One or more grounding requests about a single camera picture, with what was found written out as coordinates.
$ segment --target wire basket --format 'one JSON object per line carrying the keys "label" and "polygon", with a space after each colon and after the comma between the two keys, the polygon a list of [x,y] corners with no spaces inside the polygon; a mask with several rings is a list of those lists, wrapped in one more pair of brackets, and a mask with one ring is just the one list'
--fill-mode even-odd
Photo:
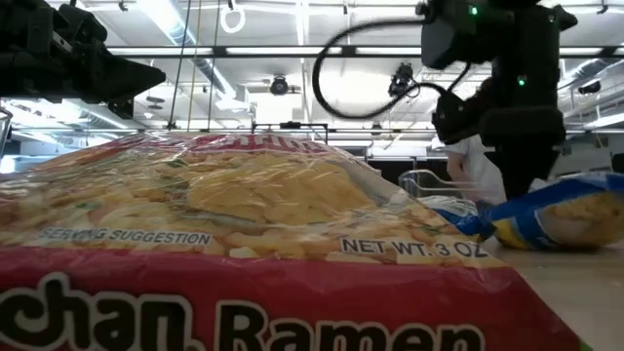
{"label": "wire basket", "polygon": [[436,195],[463,198],[482,189],[477,182],[441,180],[429,170],[407,171],[399,176],[399,185],[417,198]]}

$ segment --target instant noodle bag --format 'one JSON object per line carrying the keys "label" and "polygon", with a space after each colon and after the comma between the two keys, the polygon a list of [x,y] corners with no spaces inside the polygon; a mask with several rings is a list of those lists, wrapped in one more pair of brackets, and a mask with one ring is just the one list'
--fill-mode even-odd
{"label": "instant noodle bag", "polygon": [[588,350],[321,143],[153,134],[0,180],[0,350]]}
{"label": "instant noodle bag", "polygon": [[624,239],[624,175],[567,176],[482,217],[504,245],[525,250],[596,249]]}

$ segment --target white table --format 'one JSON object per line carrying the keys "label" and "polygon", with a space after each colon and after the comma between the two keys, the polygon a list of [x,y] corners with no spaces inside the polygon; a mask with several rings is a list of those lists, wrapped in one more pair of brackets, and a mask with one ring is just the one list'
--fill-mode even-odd
{"label": "white table", "polygon": [[486,250],[507,262],[595,351],[624,350],[624,243],[595,253]]}

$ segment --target ceiling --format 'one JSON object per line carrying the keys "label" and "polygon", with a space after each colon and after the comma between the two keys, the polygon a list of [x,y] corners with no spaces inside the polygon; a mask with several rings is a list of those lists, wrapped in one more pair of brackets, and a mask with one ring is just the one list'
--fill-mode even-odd
{"label": "ceiling", "polygon": [[[187,33],[196,43],[203,46],[236,47],[323,46],[335,33],[356,23],[411,17],[416,2],[238,0],[233,2],[233,12],[228,8],[227,0],[125,1],[124,5],[128,9],[126,12],[119,9],[117,1],[80,0],[78,5],[91,11],[106,27],[109,34],[107,46],[176,45],[171,32],[168,34],[164,29],[167,25],[171,27],[176,24],[176,19],[183,23],[188,17]],[[58,6],[61,2],[50,3]],[[562,3],[579,19],[577,26],[562,34],[562,46],[609,46],[624,42],[624,34],[621,34],[624,29],[624,12],[621,11],[624,9],[624,1],[621,4],[618,1],[607,1],[609,11],[602,15],[597,14],[600,1],[562,0],[558,3]],[[239,22],[242,12],[245,19],[244,22]],[[410,28],[355,35],[348,39],[347,44],[413,46],[419,43],[420,28]],[[231,129],[249,127],[254,116],[256,122],[262,123],[295,120],[329,123],[335,128],[368,128],[372,123],[336,120],[318,105],[311,94],[310,77],[314,63],[312,58],[215,58],[212,64],[216,67],[216,74],[239,93],[235,98],[223,98],[216,90],[211,89],[207,75],[191,59],[156,58],[137,61],[162,69],[167,74],[168,81],[136,97],[134,122],[119,120],[106,111],[98,112],[99,116],[104,115],[126,128],[162,129],[172,120],[182,129]],[[565,73],[572,72],[586,61],[565,59]],[[374,109],[389,100],[387,89],[390,77],[401,62],[411,63],[417,81],[430,81],[443,86],[448,86],[463,69],[463,65],[458,63],[444,72],[434,71],[424,68],[419,58],[330,58],[324,66],[321,78],[326,98],[334,106],[350,112]],[[612,74],[613,72],[615,70],[607,78],[610,78],[610,92],[616,94],[619,92],[620,81],[624,83],[620,78],[624,75],[619,71],[617,74]],[[276,75],[285,76],[290,85],[297,86],[296,93],[284,97],[273,97],[269,94],[268,84]],[[455,92],[462,98],[471,96],[488,75],[487,65],[473,67]],[[147,100],[148,97],[162,98],[164,102],[159,103],[162,109],[149,109],[147,106],[152,103]],[[423,90],[416,98],[405,99],[377,119],[384,128],[428,127],[436,98],[434,92]],[[560,98],[561,108],[570,111],[582,105],[590,105],[599,97],[581,97],[575,90],[563,90]],[[249,103],[247,107],[230,103],[232,100],[245,99]],[[592,113],[585,111],[585,120],[581,119],[580,122],[576,118],[577,114],[573,114],[569,119],[570,125],[596,118],[587,116]],[[119,128],[115,123],[110,124],[101,118],[92,118],[89,121],[99,121],[112,129]],[[64,125],[62,116],[58,116],[58,122],[61,126]],[[431,140],[433,136],[433,133],[419,134],[411,138]]]}

